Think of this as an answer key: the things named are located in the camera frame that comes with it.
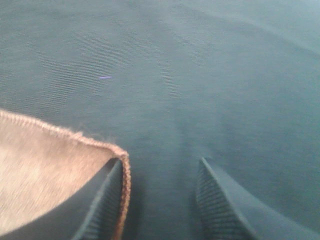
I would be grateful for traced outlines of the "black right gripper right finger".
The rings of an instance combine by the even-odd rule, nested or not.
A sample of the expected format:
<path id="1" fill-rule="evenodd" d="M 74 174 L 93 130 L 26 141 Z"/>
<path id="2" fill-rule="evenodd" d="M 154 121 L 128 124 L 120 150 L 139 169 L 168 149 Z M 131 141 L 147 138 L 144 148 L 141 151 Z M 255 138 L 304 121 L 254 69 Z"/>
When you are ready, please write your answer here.
<path id="1" fill-rule="evenodd" d="M 318 240 L 253 196 L 212 160 L 199 161 L 196 203 L 207 240 Z"/>

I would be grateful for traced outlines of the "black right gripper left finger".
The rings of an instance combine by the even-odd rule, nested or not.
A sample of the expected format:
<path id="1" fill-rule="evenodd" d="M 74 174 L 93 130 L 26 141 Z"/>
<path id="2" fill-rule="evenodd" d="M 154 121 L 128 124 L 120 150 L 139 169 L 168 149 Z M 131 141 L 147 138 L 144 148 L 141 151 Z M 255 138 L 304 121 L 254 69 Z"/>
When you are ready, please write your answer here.
<path id="1" fill-rule="evenodd" d="M 0 169 L 3 240 L 110 240 L 121 215 L 119 159 L 51 160 Z"/>

